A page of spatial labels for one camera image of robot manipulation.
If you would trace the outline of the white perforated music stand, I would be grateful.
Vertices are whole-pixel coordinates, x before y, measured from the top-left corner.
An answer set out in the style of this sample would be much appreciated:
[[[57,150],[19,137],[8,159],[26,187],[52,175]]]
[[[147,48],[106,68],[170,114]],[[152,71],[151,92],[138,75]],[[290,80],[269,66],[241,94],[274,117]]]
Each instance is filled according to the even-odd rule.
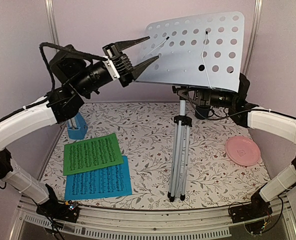
[[[194,89],[237,92],[244,46],[245,17],[239,11],[198,14],[152,22],[145,28],[150,37],[140,48],[140,59],[159,59],[139,77],[149,84],[171,85],[179,97],[174,118],[168,199],[186,197],[192,119],[186,103]]]

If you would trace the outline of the green sheet music page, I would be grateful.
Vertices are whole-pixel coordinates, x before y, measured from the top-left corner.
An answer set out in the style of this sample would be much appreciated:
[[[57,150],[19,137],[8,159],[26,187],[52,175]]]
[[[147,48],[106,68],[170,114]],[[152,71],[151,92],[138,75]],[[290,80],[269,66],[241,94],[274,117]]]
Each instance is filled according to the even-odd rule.
[[[64,146],[64,176],[86,173],[123,163],[124,160],[115,133]]]

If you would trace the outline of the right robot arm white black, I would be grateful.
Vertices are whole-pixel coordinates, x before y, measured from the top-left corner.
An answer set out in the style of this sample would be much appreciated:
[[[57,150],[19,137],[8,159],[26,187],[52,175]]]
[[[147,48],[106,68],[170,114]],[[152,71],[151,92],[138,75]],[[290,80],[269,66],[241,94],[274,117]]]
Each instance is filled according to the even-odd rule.
[[[250,81],[240,74],[237,92],[196,88],[190,101],[197,111],[202,107],[227,108],[228,118],[251,131],[263,150],[264,160],[272,154],[293,158],[282,160],[280,171],[251,196],[246,213],[250,218],[257,218],[271,200],[296,186],[296,117],[247,102],[249,87]]]

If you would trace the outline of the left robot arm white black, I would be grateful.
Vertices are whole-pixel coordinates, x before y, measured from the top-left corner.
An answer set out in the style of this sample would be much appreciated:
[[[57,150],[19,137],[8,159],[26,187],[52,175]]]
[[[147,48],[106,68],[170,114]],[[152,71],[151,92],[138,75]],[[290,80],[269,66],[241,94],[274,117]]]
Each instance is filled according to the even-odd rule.
[[[124,50],[144,41],[146,38],[142,37],[107,44],[103,47],[104,56],[78,51],[71,44],[42,42],[41,54],[46,47],[56,50],[51,60],[46,56],[42,59],[51,82],[59,81],[60,86],[52,85],[51,90],[35,102],[0,118],[0,181],[30,197],[51,217],[58,217],[63,210],[54,190],[19,167],[7,147],[36,130],[75,117],[84,101],[104,85],[118,80],[126,87],[137,80],[156,57],[132,65]]]

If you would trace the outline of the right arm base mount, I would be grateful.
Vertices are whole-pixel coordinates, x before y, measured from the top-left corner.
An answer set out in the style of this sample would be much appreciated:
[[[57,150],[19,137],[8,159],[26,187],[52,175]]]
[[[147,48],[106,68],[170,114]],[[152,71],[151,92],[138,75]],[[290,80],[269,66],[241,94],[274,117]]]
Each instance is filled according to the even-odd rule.
[[[240,223],[269,216],[273,213],[270,202],[266,202],[257,190],[250,198],[250,203],[239,203],[228,208],[228,214],[233,223]]]

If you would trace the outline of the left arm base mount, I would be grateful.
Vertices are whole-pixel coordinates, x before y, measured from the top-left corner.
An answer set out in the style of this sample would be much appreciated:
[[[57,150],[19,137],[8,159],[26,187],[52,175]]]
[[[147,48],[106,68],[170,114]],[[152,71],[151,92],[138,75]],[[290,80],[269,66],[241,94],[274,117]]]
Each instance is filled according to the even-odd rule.
[[[76,223],[80,214],[78,205],[71,200],[68,201],[68,204],[60,202],[53,188],[48,184],[45,186],[49,193],[49,199],[45,203],[37,205],[36,213],[50,219]]]

